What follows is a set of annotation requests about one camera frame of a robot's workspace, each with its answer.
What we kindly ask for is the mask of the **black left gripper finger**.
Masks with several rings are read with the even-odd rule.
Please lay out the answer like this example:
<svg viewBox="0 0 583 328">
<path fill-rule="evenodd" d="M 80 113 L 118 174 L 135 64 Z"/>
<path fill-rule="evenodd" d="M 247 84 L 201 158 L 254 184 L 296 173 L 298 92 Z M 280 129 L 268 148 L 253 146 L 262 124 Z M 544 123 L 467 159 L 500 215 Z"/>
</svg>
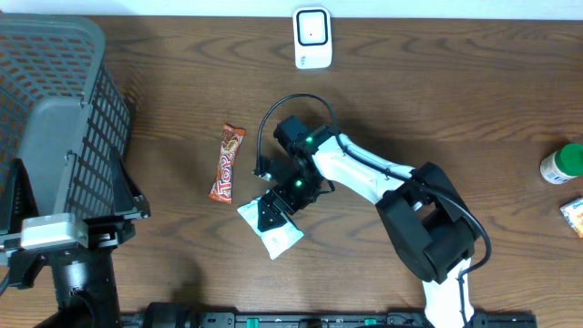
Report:
<svg viewBox="0 0 583 328">
<path fill-rule="evenodd" d="M 21 159 L 10 165 L 5 191 L 1 198 L 1 234 L 19 232 L 27 214 L 27 175 Z"/>
<path fill-rule="evenodd" d="M 149 202 L 133 179 L 116 149 L 109 150 L 113 212 L 124 220 L 147 219 L 151 215 Z"/>
</svg>

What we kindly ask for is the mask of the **orange Top chocolate bar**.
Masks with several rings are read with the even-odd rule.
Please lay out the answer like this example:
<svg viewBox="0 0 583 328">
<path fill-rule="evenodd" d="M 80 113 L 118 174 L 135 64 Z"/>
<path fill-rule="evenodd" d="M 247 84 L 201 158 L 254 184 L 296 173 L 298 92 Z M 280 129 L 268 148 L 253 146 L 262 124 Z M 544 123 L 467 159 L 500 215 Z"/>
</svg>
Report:
<svg viewBox="0 0 583 328">
<path fill-rule="evenodd" d="M 233 165 L 245 134 L 246 130 L 243 128 L 235 128 L 229 124 L 222 127 L 217 173 L 209 194 L 215 201 L 232 203 Z"/>
</svg>

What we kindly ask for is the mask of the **green lid jar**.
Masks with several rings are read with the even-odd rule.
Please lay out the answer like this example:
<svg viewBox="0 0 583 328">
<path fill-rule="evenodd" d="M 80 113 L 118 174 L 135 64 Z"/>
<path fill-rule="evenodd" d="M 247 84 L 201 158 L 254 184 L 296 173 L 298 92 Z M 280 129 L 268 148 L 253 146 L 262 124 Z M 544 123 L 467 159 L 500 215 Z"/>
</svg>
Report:
<svg viewBox="0 0 583 328">
<path fill-rule="evenodd" d="M 547 157 L 539 166 L 544 180 L 551 184 L 564 184 L 582 175 L 582 146 L 570 143 Z"/>
</svg>

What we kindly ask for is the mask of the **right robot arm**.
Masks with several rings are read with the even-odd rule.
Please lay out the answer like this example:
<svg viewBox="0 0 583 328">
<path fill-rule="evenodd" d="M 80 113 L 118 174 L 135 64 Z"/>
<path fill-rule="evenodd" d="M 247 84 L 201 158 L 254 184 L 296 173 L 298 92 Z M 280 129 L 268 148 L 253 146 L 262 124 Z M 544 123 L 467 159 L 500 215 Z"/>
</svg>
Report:
<svg viewBox="0 0 583 328">
<path fill-rule="evenodd" d="M 441 168 L 393 163 L 328 126 L 310 130 L 295 116 L 273 136 L 293 164 L 259 159 L 258 176 L 277 183 L 258 202 L 259 231 L 289 223 L 323 194 L 323 182 L 340 183 L 375 206 L 400 260 L 423 282 L 426 320 L 434 327 L 470 324 L 465 280 L 476 269 L 475 243 L 487 235 Z"/>
</svg>

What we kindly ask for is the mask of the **teal wet wipes pack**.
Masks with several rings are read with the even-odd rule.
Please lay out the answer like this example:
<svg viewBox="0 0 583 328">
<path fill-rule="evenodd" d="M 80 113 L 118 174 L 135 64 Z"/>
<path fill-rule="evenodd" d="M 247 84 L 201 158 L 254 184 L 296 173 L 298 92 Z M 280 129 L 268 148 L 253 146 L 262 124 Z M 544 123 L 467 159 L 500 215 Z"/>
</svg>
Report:
<svg viewBox="0 0 583 328">
<path fill-rule="evenodd" d="M 237 212 L 260 237 L 269 253 L 270 259 L 276 260 L 280 255 L 298 242 L 304 236 L 304 233 L 290 222 L 285 223 L 279 228 L 265 232 L 259 231 L 258 202 L 259 198 L 256 198 L 250 203 L 238 207 Z"/>
</svg>

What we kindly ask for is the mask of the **small orange snack packet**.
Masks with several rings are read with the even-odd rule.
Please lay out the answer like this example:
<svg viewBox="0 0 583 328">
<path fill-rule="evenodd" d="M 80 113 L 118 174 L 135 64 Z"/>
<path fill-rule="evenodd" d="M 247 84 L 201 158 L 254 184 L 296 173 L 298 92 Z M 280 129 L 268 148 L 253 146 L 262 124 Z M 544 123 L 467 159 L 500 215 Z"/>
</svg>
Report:
<svg viewBox="0 0 583 328">
<path fill-rule="evenodd" d="M 578 198 L 561 206 L 560 211 L 579 238 L 583 238 L 583 199 Z"/>
</svg>

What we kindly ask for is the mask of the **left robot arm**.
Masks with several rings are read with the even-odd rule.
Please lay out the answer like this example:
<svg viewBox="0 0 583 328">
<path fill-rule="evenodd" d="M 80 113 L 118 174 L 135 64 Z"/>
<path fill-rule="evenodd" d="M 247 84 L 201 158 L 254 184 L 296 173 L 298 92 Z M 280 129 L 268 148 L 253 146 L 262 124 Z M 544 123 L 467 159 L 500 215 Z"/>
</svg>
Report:
<svg viewBox="0 0 583 328">
<path fill-rule="evenodd" d="M 24 162 L 14 159 L 1 196 L 1 288 L 33 287 L 50 267 L 58 310 L 43 327 L 119 327 L 121 314 L 111 254 L 136 234 L 149 203 L 128 175 L 118 151 L 108 154 L 113 210 L 78 219 L 72 213 L 40 215 Z"/>
</svg>

